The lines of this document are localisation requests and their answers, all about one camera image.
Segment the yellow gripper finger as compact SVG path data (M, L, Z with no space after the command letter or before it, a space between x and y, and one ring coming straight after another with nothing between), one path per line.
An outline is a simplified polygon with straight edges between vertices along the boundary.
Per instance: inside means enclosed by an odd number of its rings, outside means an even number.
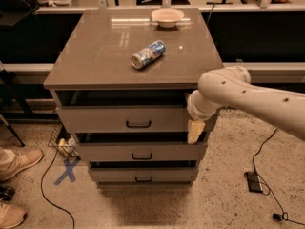
M205 122L201 120L188 121L188 143L195 144L205 128Z

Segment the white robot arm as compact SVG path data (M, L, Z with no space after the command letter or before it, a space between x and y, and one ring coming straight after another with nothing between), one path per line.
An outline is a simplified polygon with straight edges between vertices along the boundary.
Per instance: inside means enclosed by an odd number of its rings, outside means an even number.
M206 121L222 106L237 108L305 140L305 94L252 85L249 72L241 66L203 73L187 100L194 120Z

